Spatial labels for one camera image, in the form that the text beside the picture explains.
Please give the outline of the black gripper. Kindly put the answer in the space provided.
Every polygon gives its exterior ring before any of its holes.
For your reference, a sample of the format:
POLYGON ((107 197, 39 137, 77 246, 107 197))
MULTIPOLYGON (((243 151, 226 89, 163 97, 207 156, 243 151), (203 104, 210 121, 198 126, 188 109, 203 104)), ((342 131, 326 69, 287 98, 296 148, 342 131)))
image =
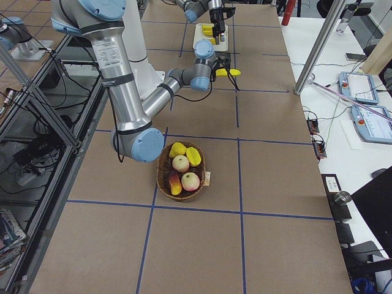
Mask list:
MULTIPOLYGON (((218 69, 230 70, 231 69, 231 54, 229 52, 217 52, 216 59, 213 64, 213 71, 217 71, 218 69)), ((239 87, 236 81, 237 77, 233 77, 231 75, 228 76, 230 83, 234 86, 234 88, 239 91, 239 87)))
POLYGON ((214 25, 213 37, 214 44, 219 45, 225 41, 225 20, 231 18, 235 14, 235 7, 216 7, 209 11, 211 23, 214 25))

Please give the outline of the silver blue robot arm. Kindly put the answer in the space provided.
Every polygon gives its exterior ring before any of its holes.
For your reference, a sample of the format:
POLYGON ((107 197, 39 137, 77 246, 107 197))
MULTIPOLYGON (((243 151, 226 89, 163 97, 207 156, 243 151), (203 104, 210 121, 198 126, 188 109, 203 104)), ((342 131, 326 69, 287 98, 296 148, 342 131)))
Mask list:
POLYGON ((200 40, 208 40, 217 51, 228 50, 228 33, 225 20, 233 17, 236 8, 226 7, 223 1, 163 1, 163 3, 178 6, 184 12, 189 23, 195 23, 206 12, 209 13, 209 23, 196 24, 193 48, 200 40))
POLYGON ((146 54, 136 1, 52 1, 51 21, 56 31, 84 37, 92 45, 111 101, 112 146, 118 157, 138 162, 157 159, 164 136, 153 128, 153 117, 183 86, 204 91, 217 69, 230 68, 212 43, 203 39, 195 44, 192 67, 155 71, 146 54))

